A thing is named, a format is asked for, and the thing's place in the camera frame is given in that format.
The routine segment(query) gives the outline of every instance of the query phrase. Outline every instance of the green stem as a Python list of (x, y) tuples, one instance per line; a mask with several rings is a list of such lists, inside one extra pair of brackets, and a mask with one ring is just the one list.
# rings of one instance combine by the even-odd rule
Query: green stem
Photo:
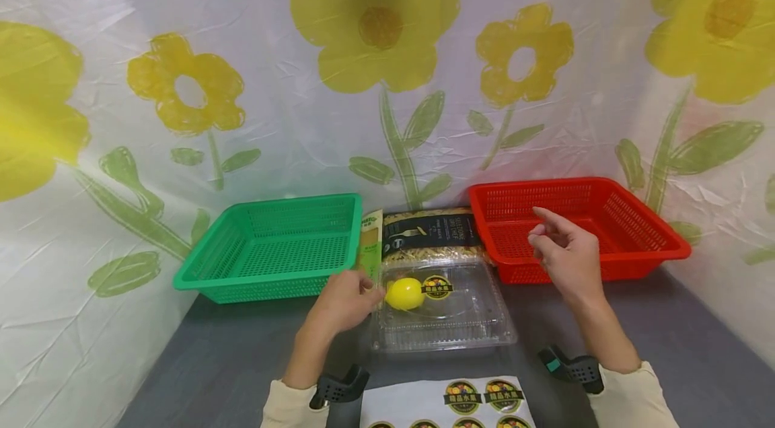
[(417, 187), (417, 177), (414, 173), (414, 164), (412, 158), (404, 146), (404, 140), (398, 132), (396, 126), (396, 117), (393, 116), (393, 110), (390, 108), (388, 91), (385, 87), (379, 91), (379, 119), (382, 122), (382, 132), (387, 141), (387, 147), (393, 156), (393, 161), (398, 168), (398, 175), (401, 177), (401, 183), (404, 187), (404, 196), (406, 205), (410, 211), (422, 209), (422, 199)]
[(764, 263), (765, 261), (773, 260), (775, 260), (775, 244), (764, 246), (764, 248), (758, 248), (754, 251), (746, 253), (743, 256), (743, 261), (745, 261), (745, 264), (749, 265), (755, 265)]
[(75, 168), (71, 171), (97, 207), (111, 219), (148, 243), (168, 252), (174, 258), (181, 261), (186, 259), (192, 246), (180, 239), (167, 225), (134, 207), (133, 204), (100, 184), (97, 179)]
[(501, 149), (501, 143), (503, 143), (503, 139), (506, 137), (506, 134), (509, 132), (509, 124), (511, 124), (511, 117), (514, 116), (514, 109), (516, 108), (516, 103), (512, 103), (509, 106), (509, 109), (506, 110), (506, 116), (503, 117), (503, 123), (501, 123), (501, 129), (498, 131), (498, 137), (495, 137), (495, 143), (492, 144), (492, 148), (490, 149), (490, 153), (486, 158), (484, 159), (484, 162), (479, 166), (480, 171), (486, 171), (487, 168), (490, 167), (490, 164), (492, 163), (492, 160), (495, 158), (495, 154), (498, 153)]
[(223, 190), (223, 168), (221, 167), (221, 156), (218, 154), (218, 147), (215, 145), (215, 136), (213, 135), (213, 131), (210, 129), (207, 129), (207, 142), (210, 144), (210, 157), (213, 158), (215, 190)]
[(673, 138), (676, 134), (680, 114), (684, 111), (690, 92), (692, 92), (691, 86), (687, 88), (684, 96), (673, 106), (673, 110), (670, 111), (665, 126), (662, 128), (662, 135), (659, 136), (657, 150), (654, 152), (654, 162), (651, 165), (651, 176), (649, 176), (649, 188), (646, 192), (646, 205), (656, 214), (662, 211), (665, 188), (667, 188), (667, 177), (669, 176), (670, 152), (673, 151)]

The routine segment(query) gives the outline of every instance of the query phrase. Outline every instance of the black clip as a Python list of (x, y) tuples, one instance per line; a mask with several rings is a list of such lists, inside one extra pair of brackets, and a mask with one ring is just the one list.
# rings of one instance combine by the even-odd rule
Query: black clip
[(323, 373), (318, 378), (318, 390), (315, 396), (312, 396), (309, 407), (321, 409), (325, 407), (326, 402), (355, 401), (362, 396), (370, 376), (370, 373), (360, 365), (352, 365), (343, 379)]
[(550, 345), (538, 353), (546, 370), (555, 379), (565, 382), (580, 382), (586, 392), (603, 392), (603, 378), (600, 363), (593, 356), (579, 356), (569, 359), (560, 347)]

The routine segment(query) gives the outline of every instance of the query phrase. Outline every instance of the painted flower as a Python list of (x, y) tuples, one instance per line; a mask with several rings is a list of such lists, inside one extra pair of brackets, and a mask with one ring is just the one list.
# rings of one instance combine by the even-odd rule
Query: painted flower
[(359, 93), (383, 81), (403, 92), (433, 77), (435, 43), (459, 7), (459, 0), (291, 0), (291, 15), (301, 35), (323, 47), (318, 70), (331, 90)]
[[(164, 126), (184, 137), (198, 136), (211, 127), (233, 131), (245, 123), (245, 111), (236, 106), (243, 92), (239, 73), (218, 55), (194, 55), (188, 41), (170, 32), (154, 37), (151, 50), (129, 61), (126, 81), (145, 100), (156, 102)], [(203, 103), (186, 104), (175, 83), (181, 76), (197, 82)]]
[(60, 36), (0, 21), (0, 202), (45, 185), (57, 162), (77, 164), (89, 123), (66, 101), (82, 67)]
[[(487, 64), (480, 78), (481, 92), (495, 108), (520, 98), (534, 102), (549, 96), (555, 73), (573, 55), (570, 26), (551, 23), (551, 6), (534, 4), (520, 9), (514, 20), (486, 25), (476, 37), (476, 54)], [(522, 80), (515, 81), (509, 77), (509, 61), (523, 47), (532, 48), (536, 61)]]
[(775, 81), (775, 0), (651, 0), (667, 18), (646, 56), (672, 77), (694, 76), (694, 93), (717, 103), (751, 100)]

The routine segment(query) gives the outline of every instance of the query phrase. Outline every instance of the fork icon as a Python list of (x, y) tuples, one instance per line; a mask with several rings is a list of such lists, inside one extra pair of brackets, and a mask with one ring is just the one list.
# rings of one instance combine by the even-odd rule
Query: fork icon
[(406, 231), (402, 231), (401, 233), (396, 233), (388, 236), (388, 239), (395, 238), (396, 236), (417, 236), (420, 234), (419, 229), (407, 229)]

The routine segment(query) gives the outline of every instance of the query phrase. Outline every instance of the yellow lemon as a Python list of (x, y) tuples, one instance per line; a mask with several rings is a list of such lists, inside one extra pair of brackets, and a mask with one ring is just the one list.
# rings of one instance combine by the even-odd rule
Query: yellow lemon
[(400, 279), (388, 284), (385, 301), (397, 310), (412, 310), (425, 300), (422, 283), (418, 279)]

